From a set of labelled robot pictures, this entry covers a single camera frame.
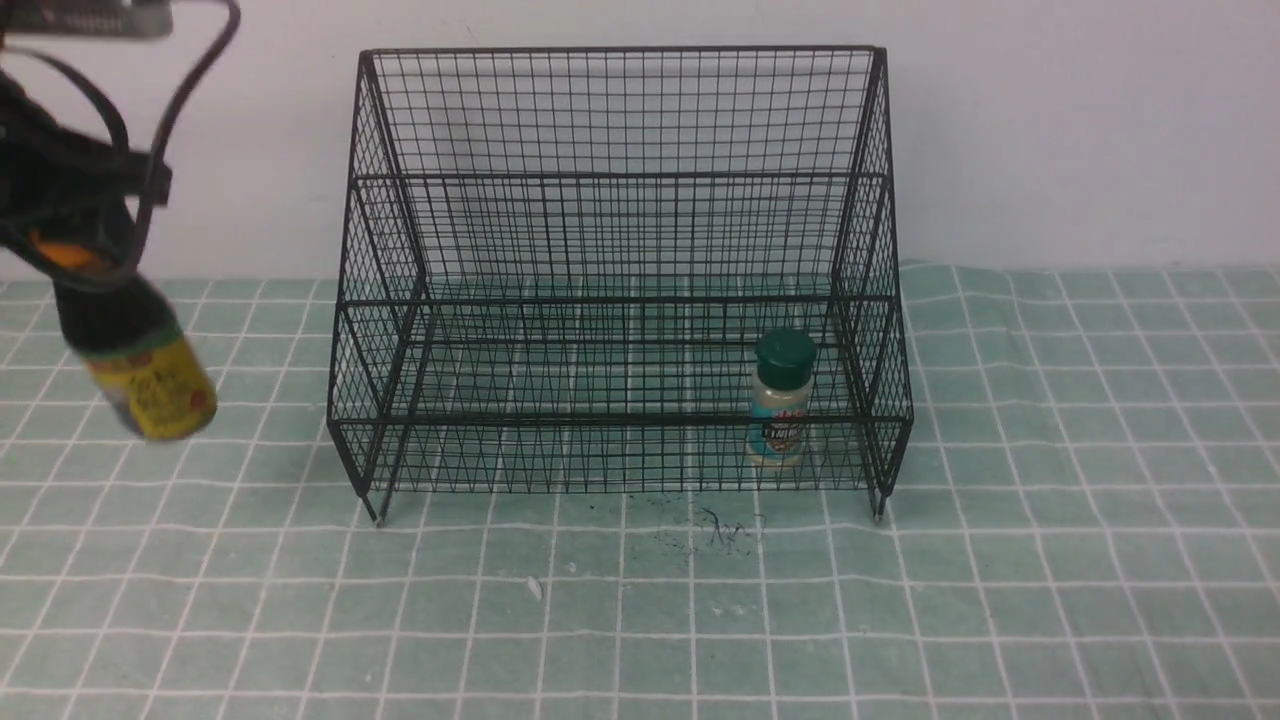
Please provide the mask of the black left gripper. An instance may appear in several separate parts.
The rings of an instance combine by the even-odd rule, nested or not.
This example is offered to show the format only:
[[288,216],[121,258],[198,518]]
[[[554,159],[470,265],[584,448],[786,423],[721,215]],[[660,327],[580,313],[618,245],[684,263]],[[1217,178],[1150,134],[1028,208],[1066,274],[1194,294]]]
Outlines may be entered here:
[[133,149],[122,114],[83,76],[70,83],[102,119],[97,138],[56,120],[3,77],[3,247],[51,281],[104,291],[137,275],[173,172]]

